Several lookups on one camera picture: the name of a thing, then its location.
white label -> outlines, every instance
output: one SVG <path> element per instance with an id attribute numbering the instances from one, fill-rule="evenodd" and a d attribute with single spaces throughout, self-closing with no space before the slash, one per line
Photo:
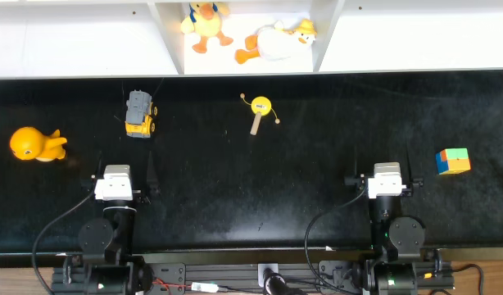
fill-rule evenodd
<path id="1" fill-rule="evenodd" d="M 207 293 L 217 293 L 219 291 L 219 286 L 216 284 L 206 284 L 206 283 L 192 283 L 192 291 L 207 292 Z"/>

toy truck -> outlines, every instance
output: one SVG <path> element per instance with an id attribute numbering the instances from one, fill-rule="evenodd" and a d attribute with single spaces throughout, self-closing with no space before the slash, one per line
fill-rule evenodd
<path id="1" fill-rule="evenodd" d="M 143 91 L 132 91 L 126 102 L 126 133 L 134 138 L 150 138 L 155 132 L 153 122 L 157 109 L 153 106 L 152 96 Z"/>

colorful cube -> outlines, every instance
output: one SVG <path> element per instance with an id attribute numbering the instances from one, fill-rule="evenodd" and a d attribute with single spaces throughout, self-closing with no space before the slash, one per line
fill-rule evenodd
<path id="1" fill-rule="evenodd" d="M 470 159 L 466 148 L 447 148 L 435 156 L 440 175 L 459 174 L 470 170 Z"/>

wooden floor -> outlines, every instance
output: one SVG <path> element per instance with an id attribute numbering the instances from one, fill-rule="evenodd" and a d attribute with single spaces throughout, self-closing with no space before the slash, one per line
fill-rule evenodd
<path id="1" fill-rule="evenodd" d="M 454 262 L 454 268 L 468 263 L 476 263 L 485 274 L 484 293 L 486 295 L 503 295 L 503 261 Z M 43 277 L 50 284 L 52 269 L 41 269 Z M 452 295 L 478 295 L 478 271 L 465 270 L 454 274 L 455 290 L 448 290 Z M 0 269 L 0 295 L 45 295 L 46 292 L 38 282 L 32 269 Z"/>

wooden handle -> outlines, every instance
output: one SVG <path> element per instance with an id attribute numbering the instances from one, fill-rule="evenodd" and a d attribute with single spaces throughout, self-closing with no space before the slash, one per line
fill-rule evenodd
<path id="1" fill-rule="evenodd" d="M 250 130 L 251 135 L 257 135 L 257 130 L 259 130 L 259 124 L 261 123 L 261 117 L 262 117 L 262 114 L 260 111 L 258 111 L 255 114 L 255 119 L 253 119 L 253 124 L 251 125 L 251 130 Z"/>

